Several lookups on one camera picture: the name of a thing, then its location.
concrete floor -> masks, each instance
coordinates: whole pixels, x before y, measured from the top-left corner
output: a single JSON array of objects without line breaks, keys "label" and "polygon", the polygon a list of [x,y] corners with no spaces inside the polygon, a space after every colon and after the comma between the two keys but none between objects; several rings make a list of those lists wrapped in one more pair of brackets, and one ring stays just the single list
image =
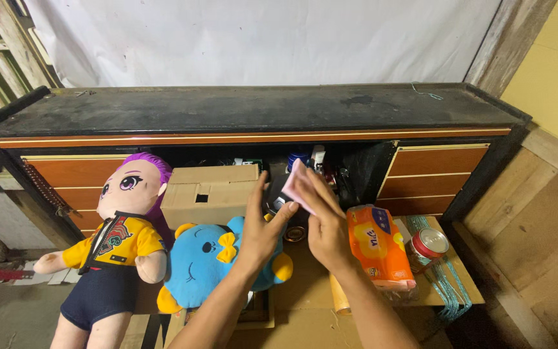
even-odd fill
[{"label": "concrete floor", "polygon": [[0,284],[0,349],[48,348],[59,306],[73,287],[74,284]]}]

red can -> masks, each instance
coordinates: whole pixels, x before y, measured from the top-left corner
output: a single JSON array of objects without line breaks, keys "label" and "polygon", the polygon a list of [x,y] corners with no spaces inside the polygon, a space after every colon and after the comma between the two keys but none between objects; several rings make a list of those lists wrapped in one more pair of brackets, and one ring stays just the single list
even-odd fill
[{"label": "red can", "polygon": [[414,274],[423,273],[449,250],[447,237],[434,228],[419,230],[407,245],[406,256]]}]

white sheet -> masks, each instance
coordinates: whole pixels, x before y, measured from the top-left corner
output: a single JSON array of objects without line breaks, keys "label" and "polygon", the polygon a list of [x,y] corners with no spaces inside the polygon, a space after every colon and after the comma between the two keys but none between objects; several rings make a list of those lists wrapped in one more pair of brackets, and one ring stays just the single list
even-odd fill
[{"label": "white sheet", "polygon": [[26,0],[66,87],[462,81],[499,0]]}]

doll eye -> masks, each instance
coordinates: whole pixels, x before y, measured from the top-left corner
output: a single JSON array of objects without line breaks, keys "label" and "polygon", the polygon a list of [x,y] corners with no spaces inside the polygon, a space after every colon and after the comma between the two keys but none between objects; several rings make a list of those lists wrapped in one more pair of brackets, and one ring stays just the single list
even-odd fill
[{"label": "doll eye", "polygon": [[201,250],[204,251],[204,253],[208,253],[210,252],[210,250],[212,250],[212,245],[210,244],[210,242],[206,242],[201,247]]},{"label": "doll eye", "polygon": [[120,189],[122,190],[130,190],[133,189],[137,183],[141,182],[143,179],[141,179],[139,176],[128,176],[124,179],[122,179],[122,181],[120,182]]},{"label": "doll eye", "polygon": [[104,187],[102,187],[102,193],[100,194],[101,199],[103,197],[105,197],[105,195],[107,194],[107,191],[109,191],[109,185],[105,185]]}]

purple hair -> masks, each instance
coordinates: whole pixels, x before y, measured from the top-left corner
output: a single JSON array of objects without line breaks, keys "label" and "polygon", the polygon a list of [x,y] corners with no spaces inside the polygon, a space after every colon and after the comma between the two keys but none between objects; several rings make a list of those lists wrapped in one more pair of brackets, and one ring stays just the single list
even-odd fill
[{"label": "purple hair", "polygon": [[[172,171],[171,166],[169,166],[169,164],[167,164],[165,160],[147,152],[130,155],[128,158],[124,160],[124,162],[122,162],[122,165],[120,167],[124,166],[128,162],[132,162],[135,160],[145,160],[147,162],[150,162],[154,166],[156,166],[156,168],[160,172],[161,185],[163,183],[169,182],[169,178],[171,177],[171,171]],[[163,217],[162,211],[160,210],[160,203],[162,202],[162,198],[164,194],[165,193],[159,196],[159,198],[156,200],[156,202],[151,207],[151,209],[148,212],[146,212],[146,217],[150,219],[150,222],[152,223],[156,231],[159,233],[160,237],[162,237],[163,241],[165,242],[167,250],[169,250],[171,249],[171,246],[174,244],[174,234],[171,234],[171,230],[169,230],[169,227],[167,226],[167,222],[165,221],[165,217]]]}]

